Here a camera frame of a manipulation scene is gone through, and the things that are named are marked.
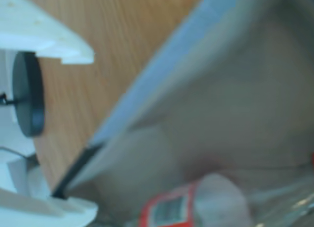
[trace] wooden table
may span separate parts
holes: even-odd
[[[199,0],[33,0],[81,35],[92,65],[40,59],[46,125],[35,146],[53,189],[154,52]]]

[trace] black circular base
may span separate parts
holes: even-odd
[[[44,87],[33,53],[19,52],[13,66],[13,100],[18,123],[27,137],[38,136],[45,124]]]

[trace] barcode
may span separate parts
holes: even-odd
[[[187,220],[187,197],[159,202],[152,211],[151,227],[168,226]]]

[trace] black strip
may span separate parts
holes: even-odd
[[[76,175],[82,170],[82,168],[89,162],[89,160],[100,150],[103,144],[95,147],[85,148],[81,153],[77,161],[71,166],[67,174],[57,185],[56,189],[52,193],[53,198],[66,199],[64,191],[69,183],[76,177]]]

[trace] black metal rod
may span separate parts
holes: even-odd
[[[5,93],[0,94],[0,107],[12,105],[12,104],[15,104],[14,100],[7,100]]]

